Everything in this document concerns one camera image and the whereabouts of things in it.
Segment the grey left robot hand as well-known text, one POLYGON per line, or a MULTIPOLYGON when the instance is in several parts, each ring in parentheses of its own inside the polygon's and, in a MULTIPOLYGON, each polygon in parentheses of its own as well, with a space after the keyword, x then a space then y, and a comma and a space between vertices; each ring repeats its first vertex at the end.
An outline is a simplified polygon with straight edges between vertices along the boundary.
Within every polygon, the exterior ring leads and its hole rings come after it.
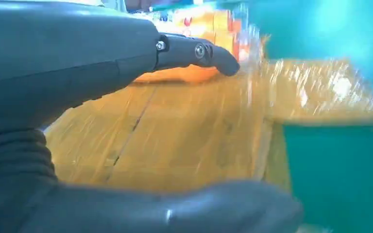
POLYGON ((240 66, 204 39, 110 8, 0 0, 0 233, 294 233, 290 194, 254 180, 167 196, 60 182, 41 127, 147 72, 240 66))

